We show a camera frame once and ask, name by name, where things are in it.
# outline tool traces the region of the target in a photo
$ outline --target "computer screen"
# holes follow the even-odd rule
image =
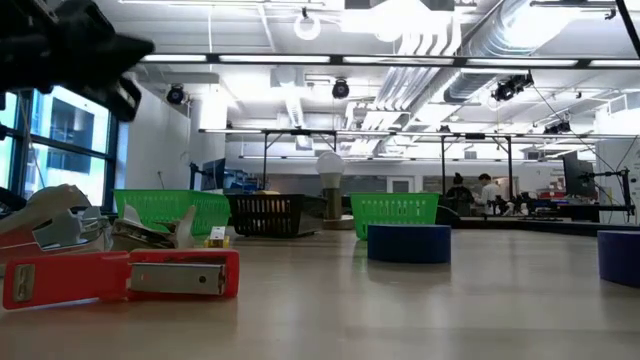
[[[202,190],[218,190],[224,187],[224,168],[226,159],[218,159],[202,164]]]
[[[593,164],[578,160],[578,153],[572,152],[562,157],[564,182],[567,195],[596,197],[596,185],[592,178],[584,175],[593,172]]]

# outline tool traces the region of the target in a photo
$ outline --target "blue tape roll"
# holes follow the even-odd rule
[[[369,225],[367,257],[372,260],[442,264],[451,262],[451,227]]]
[[[600,278],[640,287],[640,232],[598,231]]]

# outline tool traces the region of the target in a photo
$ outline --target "building outside window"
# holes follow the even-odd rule
[[[5,109],[0,111],[0,124],[15,128],[18,97],[15,94],[6,94]],[[6,137],[0,141],[0,187],[9,187],[9,175],[11,173],[11,158],[13,154],[13,138]]]
[[[46,95],[34,91],[31,134],[35,144],[26,159],[24,196],[29,198],[44,186],[72,184],[91,204],[102,205],[105,160],[80,151],[106,155],[109,122],[106,108],[62,87]],[[38,137],[51,141],[38,144]],[[64,144],[80,151],[68,151]]]

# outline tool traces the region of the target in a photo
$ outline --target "black basket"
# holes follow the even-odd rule
[[[305,195],[227,195],[236,233],[295,237],[322,229],[326,200]]]

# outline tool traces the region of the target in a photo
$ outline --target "white wall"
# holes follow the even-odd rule
[[[143,87],[132,123],[121,123],[117,188],[188,189],[191,120]]]
[[[640,205],[640,142],[634,140],[606,140],[598,143],[596,152],[600,156],[600,159],[596,160],[596,172],[611,171],[609,166],[613,169],[620,165],[618,170],[628,168],[629,173],[629,188],[631,192],[631,200],[633,203]],[[619,178],[616,176],[611,177],[598,177],[595,179],[596,183],[604,188],[604,190],[613,198],[614,205],[624,204],[624,198],[622,196],[622,188],[620,187]],[[627,214],[625,212],[614,212],[613,214],[608,211],[600,212],[601,223],[611,224],[626,224]],[[631,216],[629,222],[637,224],[637,218]]]
[[[203,114],[202,101],[194,101],[191,106],[191,130],[189,134],[188,160],[202,168],[202,164],[208,161],[221,159],[225,156],[225,135],[200,133],[200,122]],[[201,177],[196,174],[195,189],[200,189]]]

